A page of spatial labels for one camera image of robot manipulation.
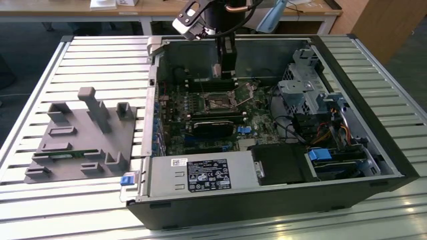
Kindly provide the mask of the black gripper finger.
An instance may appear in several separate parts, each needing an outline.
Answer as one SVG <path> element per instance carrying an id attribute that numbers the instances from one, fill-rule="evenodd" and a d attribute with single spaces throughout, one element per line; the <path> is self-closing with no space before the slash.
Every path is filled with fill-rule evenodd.
<path id="1" fill-rule="evenodd" d="M 231 79 L 236 69 L 238 50 L 234 36 L 223 36 L 216 39 L 218 63 L 220 66 L 220 78 Z"/>

